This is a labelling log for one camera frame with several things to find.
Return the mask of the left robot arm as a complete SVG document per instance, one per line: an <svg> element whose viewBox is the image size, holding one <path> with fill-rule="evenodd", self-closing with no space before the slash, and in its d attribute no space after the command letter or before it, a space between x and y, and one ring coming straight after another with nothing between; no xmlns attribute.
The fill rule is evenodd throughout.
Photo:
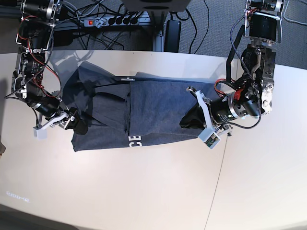
<svg viewBox="0 0 307 230"><path fill-rule="evenodd" d="M248 0L237 36L226 60L226 78L214 83L219 98L203 98L181 119L182 128L232 128L234 120L258 120L272 111L276 49L282 38L283 0Z"/></svg>

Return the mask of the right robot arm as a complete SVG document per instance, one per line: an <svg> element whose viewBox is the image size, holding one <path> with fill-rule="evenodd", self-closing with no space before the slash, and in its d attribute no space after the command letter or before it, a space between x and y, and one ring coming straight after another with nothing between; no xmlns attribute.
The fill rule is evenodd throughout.
<svg viewBox="0 0 307 230"><path fill-rule="evenodd" d="M49 93L42 84L46 69L58 76L48 63L61 7L60 0L23 0L20 6L21 23L16 36L20 47L12 74L11 93L5 98L21 101L33 110L37 139L46 138L47 128L54 126L72 129L81 135L88 131L77 109L67 108L62 102L61 91Z"/></svg>

